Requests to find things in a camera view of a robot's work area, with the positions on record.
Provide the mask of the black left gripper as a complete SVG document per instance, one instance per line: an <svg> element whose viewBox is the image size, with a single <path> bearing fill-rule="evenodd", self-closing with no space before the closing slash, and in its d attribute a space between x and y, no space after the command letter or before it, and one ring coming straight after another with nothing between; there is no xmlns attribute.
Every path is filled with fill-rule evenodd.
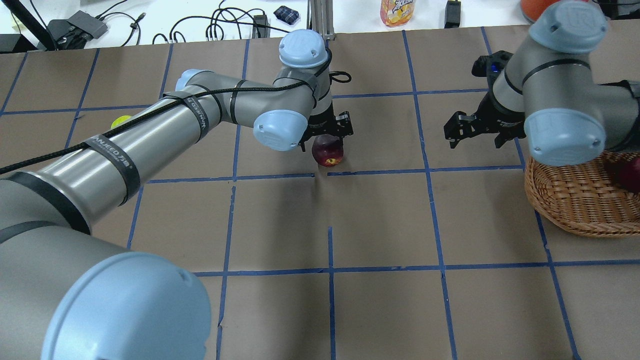
<svg viewBox="0 0 640 360"><path fill-rule="evenodd" d="M330 104L322 113L310 116L306 130L299 141L299 146L302 151L305 151L306 142L313 137L330 135L338 137L342 142L345 137L353 134L354 128L350 112L343 111L336 115L333 104Z"/></svg>

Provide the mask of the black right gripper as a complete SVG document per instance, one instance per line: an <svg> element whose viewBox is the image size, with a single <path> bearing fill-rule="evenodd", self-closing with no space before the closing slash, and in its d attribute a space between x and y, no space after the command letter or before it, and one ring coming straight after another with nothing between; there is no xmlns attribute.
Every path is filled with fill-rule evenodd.
<svg viewBox="0 0 640 360"><path fill-rule="evenodd" d="M512 111L499 104L492 92L488 92L478 105L475 114L456 111L443 126L445 139L451 150L464 139L480 134L495 133L494 146L502 148L514 139L524 139L525 114Z"/></svg>

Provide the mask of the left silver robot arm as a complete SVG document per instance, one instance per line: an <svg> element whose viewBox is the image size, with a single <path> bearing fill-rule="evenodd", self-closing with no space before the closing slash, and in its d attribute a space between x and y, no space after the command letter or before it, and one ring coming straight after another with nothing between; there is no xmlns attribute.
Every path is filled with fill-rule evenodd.
<svg viewBox="0 0 640 360"><path fill-rule="evenodd" d="M286 152L354 130L334 114L332 52L310 29L278 45L272 84L188 69L148 109L76 146L1 169L3 360L203 360L211 301L162 256L93 227L221 123Z"/></svg>

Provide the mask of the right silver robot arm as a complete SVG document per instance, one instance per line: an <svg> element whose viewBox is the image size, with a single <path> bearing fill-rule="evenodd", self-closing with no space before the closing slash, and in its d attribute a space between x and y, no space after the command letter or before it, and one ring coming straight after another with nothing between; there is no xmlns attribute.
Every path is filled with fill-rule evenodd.
<svg viewBox="0 0 640 360"><path fill-rule="evenodd" d="M443 126L451 148L495 134L501 148L528 139L530 155L546 166L576 166L604 151L639 150L639 83L597 84L590 53L608 31L598 7L561 0L533 23L515 53L496 51L474 61L487 94L473 114L457 111Z"/></svg>

